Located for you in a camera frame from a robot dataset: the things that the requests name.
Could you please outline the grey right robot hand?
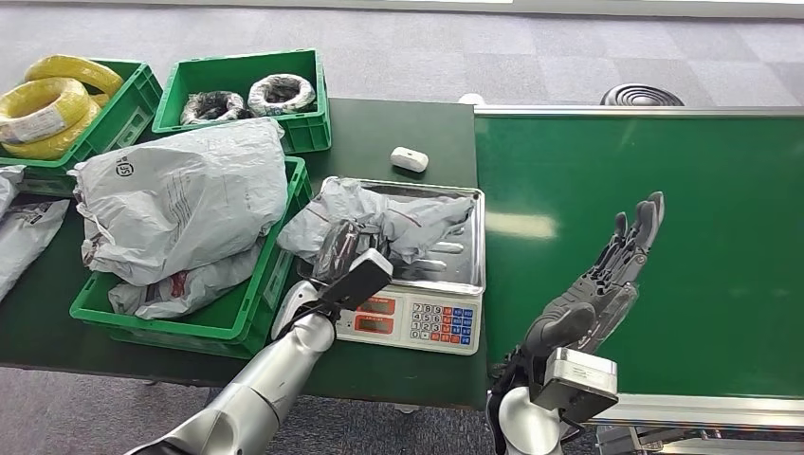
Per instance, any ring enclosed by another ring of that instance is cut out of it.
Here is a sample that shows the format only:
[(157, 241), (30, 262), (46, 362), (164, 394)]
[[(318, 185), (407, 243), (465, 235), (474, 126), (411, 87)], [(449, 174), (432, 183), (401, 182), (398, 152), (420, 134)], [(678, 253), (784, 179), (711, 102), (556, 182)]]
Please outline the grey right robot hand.
[(529, 328), (521, 351), (547, 357), (558, 347), (594, 353), (638, 297), (636, 280), (665, 216), (665, 197), (653, 192), (635, 208), (635, 218), (615, 215), (615, 230), (595, 260), (566, 291), (550, 301)]

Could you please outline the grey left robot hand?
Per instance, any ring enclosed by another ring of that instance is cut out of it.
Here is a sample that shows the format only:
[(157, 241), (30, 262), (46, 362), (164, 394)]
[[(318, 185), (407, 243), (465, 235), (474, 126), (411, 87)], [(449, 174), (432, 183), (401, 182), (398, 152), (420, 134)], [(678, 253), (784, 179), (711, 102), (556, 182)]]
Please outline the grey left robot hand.
[(380, 226), (342, 219), (325, 235), (311, 277), (318, 282), (332, 283), (345, 275), (353, 261), (370, 248), (386, 258), (390, 255), (390, 241)]

